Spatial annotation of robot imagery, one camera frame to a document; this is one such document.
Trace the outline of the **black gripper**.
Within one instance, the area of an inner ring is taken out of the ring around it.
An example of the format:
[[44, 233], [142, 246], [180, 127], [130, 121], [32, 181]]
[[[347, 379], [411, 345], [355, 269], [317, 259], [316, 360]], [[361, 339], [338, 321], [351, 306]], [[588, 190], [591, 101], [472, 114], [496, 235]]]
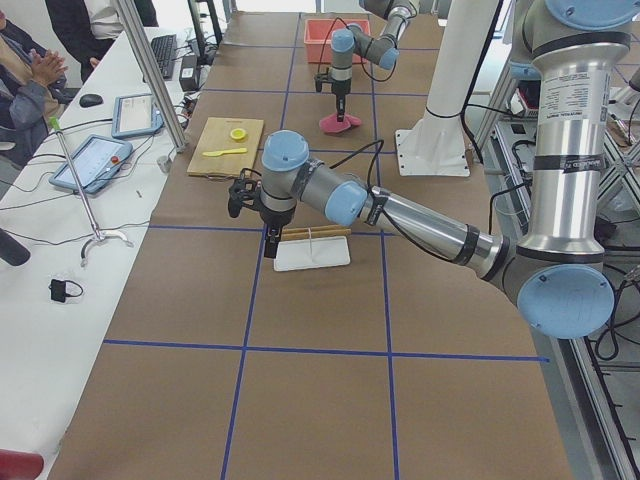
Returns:
[[344, 122], [346, 110], [346, 97], [350, 94], [350, 80], [331, 79], [331, 92], [335, 95], [336, 120]]
[[283, 229], [291, 223], [295, 208], [286, 211], [274, 211], [264, 208], [260, 216], [266, 226], [264, 257], [273, 259], [277, 255]]

